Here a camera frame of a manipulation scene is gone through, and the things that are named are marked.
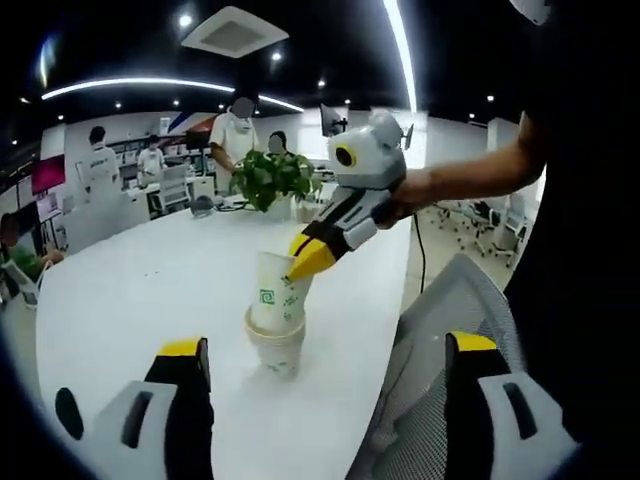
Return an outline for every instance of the stacked paper cups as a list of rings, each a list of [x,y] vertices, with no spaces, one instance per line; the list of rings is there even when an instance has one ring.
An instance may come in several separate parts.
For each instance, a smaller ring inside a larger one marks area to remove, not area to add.
[[[245,328],[261,363],[283,378],[296,375],[305,336],[304,302],[313,277],[286,277],[293,257],[260,253],[258,285]]]

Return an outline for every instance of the green leaves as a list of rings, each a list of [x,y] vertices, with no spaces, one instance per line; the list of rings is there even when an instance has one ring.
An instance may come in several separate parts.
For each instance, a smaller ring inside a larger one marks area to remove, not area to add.
[[[236,166],[231,187],[242,192],[254,208],[266,212],[278,194],[303,199],[320,190],[322,183],[311,178],[314,171],[313,164],[302,155],[267,155],[251,150]]]

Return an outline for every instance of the potted plant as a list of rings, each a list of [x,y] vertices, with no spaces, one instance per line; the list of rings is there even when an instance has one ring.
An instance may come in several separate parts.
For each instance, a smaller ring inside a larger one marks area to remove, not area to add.
[[[303,200],[322,188],[311,178],[314,166],[302,155],[269,154],[251,150],[236,166],[230,190],[239,190],[256,210],[280,210],[276,216],[291,215],[291,197]]]

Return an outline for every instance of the robot camera eye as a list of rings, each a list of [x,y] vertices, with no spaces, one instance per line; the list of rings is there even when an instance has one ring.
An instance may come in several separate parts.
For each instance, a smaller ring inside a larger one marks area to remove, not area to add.
[[[341,147],[336,148],[336,159],[345,167],[353,167],[356,163],[356,159],[351,155],[351,152]]]

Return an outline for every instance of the led light strip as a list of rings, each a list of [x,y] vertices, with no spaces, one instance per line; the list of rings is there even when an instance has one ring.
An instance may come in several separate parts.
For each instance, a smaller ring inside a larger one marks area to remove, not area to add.
[[[417,113],[418,102],[416,101],[416,84],[413,78],[413,66],[411,65],[411,55],[409,53],[409,43],[407,35],[404,31],[402,23],[402,15],[398,8],[398,0],[383,0],[384,7],[387,9],[387,15],[391,22],[393,35],[396,37],[396,44],[400,52],[400,60],[402,61],[402,70],[404,71],[404,80],[407,84],[407,94],[409,95],[409,108],[411,113]]]
[[[59,88],[57,90],[52,90],[42,95],[42,100],[49,100],[50,98],[64,95],[65,93],[76,92],[78,90],[86,90],[88,88],[105,87],[110,85],[136,85],[136,84],[181,85],[185,87],[206,88],[209,90],[217,90],[219,92],[227,92],[227,93],[233,93],[235,90],[232,87],[227,87],[224,85],[216,85],[215,83],[193,82],[191,80],[180,80],[176,78],[145,78],[145,77],[112,78],[109,80],[93,80],[90,82],[82,82],[82,83],[77,83],[75,85],[70,85],[68,87]],[[267,103],[279,105],[281,107],[288,108],[296,112],[301,112],[301,113],[304,112],[304,108],[297,107],[296,105],[292,105],[290,103],[284,102],[282,100],[278,100],[273,97],[268,97],[266,95],[259,95],[258,97],[260,98],[260,100]]]

